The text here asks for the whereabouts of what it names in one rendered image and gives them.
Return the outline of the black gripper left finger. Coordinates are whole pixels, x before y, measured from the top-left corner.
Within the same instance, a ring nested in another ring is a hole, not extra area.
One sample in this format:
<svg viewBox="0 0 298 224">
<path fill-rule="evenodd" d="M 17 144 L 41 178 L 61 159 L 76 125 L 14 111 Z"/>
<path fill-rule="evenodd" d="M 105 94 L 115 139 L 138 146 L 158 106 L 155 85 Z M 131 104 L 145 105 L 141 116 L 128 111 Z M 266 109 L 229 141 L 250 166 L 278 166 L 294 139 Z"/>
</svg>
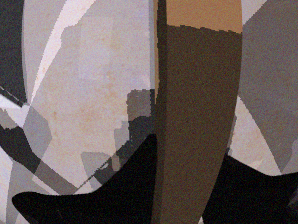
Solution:
<svg viewBox="0 0 298 224">
<path fill-rule="evenodd" d="M 124 167 L 94 192 L 67 196 L 20 192 L 12 204 L 29 224 L 152 224 L 156 133 L 148 133 L 142 141 Z"/>
</svg>

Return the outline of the long wooden plank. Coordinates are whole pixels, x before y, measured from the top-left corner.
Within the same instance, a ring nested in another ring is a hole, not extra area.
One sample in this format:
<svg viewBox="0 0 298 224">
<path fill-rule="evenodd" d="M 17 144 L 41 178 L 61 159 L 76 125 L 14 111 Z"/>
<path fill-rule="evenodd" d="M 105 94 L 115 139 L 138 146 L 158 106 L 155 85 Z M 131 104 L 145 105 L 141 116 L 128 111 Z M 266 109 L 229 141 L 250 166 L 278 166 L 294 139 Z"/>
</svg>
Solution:
<svg viewBox="0 0 298 224">
<path fill-rule="evenodd" d="M 198 224 L 220 173 L 242 59 L 241 0 L 153 0 L 154 224 Z"/>
</svg>

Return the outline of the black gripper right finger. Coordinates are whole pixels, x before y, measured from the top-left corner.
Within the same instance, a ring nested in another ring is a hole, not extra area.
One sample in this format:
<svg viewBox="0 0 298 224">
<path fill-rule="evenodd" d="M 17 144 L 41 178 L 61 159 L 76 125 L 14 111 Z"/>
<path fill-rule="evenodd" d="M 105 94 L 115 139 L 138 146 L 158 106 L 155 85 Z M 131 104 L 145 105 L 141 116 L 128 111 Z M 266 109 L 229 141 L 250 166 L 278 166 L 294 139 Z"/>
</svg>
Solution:
<svg viewBox="0 0 298 224">
<path fill-rule="evenodd" d="M 297 200 L 298 172 L 265 175 L 225 153 L 202 220 L 204 224 L 269 224 Z"/>
</svg>

